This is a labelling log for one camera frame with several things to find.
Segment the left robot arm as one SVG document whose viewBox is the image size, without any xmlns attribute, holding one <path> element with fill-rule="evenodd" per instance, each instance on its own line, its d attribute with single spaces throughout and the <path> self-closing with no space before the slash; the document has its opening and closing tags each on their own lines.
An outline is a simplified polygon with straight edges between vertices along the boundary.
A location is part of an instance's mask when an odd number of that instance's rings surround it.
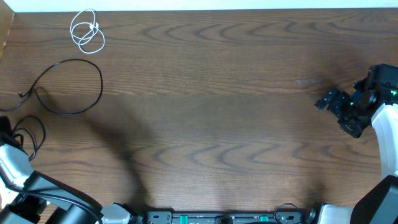
<svg viewBox="0 0 398 224">
<path fill-rule="evenodd" d="M 22 143 L 9 118 L 1 116 L 1 223 L 38 223 L 50 204 L 56 209 L 47 223 L 144 222 L 144 215 L 125 204 L 102 207 L 89 195 L 34 170 Z"/>
</svg>

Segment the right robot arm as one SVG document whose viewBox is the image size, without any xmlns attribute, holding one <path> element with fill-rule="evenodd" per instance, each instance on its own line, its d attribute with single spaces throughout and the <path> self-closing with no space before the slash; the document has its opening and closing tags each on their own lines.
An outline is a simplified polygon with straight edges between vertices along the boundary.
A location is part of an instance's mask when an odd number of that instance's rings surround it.
<svg viewBox="0 0 398 224">
<path fill-rule="evenodd" d="M 349 95 L 335 87 L 316 103 L 338 119 L 340 128 L 359 138 L 375 130 L 381 160 L 381 181 L 354 207 L 327 203 L 314 206 L 306 223 L 397 223 L 397 67 L 373 65 Z"/>
</svg>

